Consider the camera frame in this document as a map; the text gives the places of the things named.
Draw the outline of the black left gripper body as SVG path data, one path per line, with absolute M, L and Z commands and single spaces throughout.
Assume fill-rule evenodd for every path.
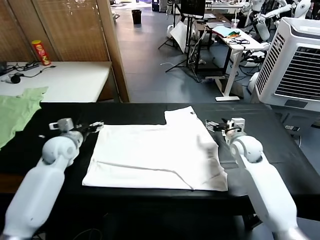
M 88 124 L 77 124 L 74 128 L 74 131 L 80 132 L 82 135 L 89 134 L 92 132 L 92 127 Z

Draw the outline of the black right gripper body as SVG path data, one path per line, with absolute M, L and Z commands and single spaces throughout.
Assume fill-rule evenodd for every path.
M 217 131 L 218 132 L 221 132 L 221 134 L 223 136 L 226 135 L 226 133 L 232 128 L 232 123 L 231 122 L 222 122 L 222 123 L 219 123 L 217 126 Z

